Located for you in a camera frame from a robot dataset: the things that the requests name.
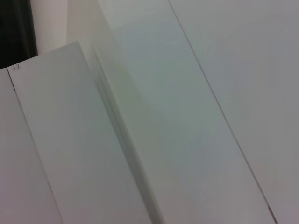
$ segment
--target dark background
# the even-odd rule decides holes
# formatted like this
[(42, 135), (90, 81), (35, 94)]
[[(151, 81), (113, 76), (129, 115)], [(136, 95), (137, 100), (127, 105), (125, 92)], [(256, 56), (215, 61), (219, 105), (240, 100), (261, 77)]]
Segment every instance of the dark background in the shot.
[(0, 69), (36, 55), (30, 0), (0, 0)]

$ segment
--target white surface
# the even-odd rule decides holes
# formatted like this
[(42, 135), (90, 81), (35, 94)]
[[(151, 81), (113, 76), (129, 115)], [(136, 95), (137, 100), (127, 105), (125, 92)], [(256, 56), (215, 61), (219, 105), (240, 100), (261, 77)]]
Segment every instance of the white surface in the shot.
[(299, 2), (171, 0), (278, 223), (299, 211)]
[(71, 38), (101, 59), (166, 223), (272, 224), (169, 5), (132, 2), (99, 0), (98, 28)]
[(66, 44), (68, 0), (30, 0), (38, 54)]
[(62, 224), (6, 69), (0, 70), (0, 223)]
[(150, 224), (77, 43), (9, 68), (65, 224)]

